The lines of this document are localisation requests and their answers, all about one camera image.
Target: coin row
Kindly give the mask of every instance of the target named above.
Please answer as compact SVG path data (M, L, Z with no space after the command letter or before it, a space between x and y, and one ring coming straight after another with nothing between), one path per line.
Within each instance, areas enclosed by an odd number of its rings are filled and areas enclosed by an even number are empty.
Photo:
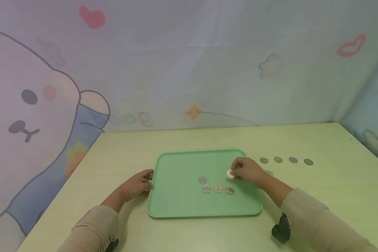
M219 185L215 185L214 190L215 190L216 193L220 194L223 191L223 187L219 186ZM202 191L203 191L203 193L208 194L212 191L212 189L210 188L209 185L203 185ZM228 195L232 195L232 194L234 194L234 188L232 186L227 186L225 188L225 192Z
M283 159L281 157L277 156L277 157L274 157L274 161L276 161L276 163L282 163ZM293 156L289 157L289 161L293 164L298 163L298 159L296 159ZM262 158L260 158L260 162L262 164L267 164L269 162L269 160L266 157L262 157ZM314 162L310 159L304 159L304 163L306 165L313 165L314 164Z

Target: hand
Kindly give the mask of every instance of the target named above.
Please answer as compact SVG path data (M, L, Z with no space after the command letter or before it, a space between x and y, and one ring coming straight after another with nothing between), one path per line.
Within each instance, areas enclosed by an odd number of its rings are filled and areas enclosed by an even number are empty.
M261 188L263 182L269 176L255 161L249 157L237 157L231 165L231 175L235 178L243 178L255 186Z
M125 202L131 201L136 195L144 193L148 194L149 190L154 186L149 180L153 179L153 169L144 170L139 172L133 177L129 178L122 185L119 186L121 196Z

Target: beige sleeve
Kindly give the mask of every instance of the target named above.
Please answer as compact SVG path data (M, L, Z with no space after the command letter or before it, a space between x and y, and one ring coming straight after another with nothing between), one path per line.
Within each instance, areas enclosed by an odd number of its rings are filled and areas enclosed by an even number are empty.
M91 208L57 252L104 252L119 234L119 215L107 206Z
M334 215L329 208L305 193L294 189L281 205L290 228L318 252L378 252L366 238Z

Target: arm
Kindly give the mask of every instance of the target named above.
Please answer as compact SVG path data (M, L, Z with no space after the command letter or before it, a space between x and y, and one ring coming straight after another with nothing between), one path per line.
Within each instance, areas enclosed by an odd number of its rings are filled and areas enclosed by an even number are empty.
M378 252L366 238L358 234L329 208L304 191L292 189L282 181L268 175L255 161L237 157L231 174L243 178L264 190L282 209L297 232L318 252Z
M57 252L105 252L119 235L119 212L123 204L153 185L154 170L144 170L116 188L99 206L91 208L72 228Z

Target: left hand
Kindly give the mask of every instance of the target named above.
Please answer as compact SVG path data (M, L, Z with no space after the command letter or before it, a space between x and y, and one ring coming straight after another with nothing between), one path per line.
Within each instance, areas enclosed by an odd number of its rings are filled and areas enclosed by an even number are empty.
M153 169L143 170L120 185L118 190L124 201L131 201L131 199L141 193L148 194L148 190L154 187L153 184L149 182L149 180L153 179L153 173Z

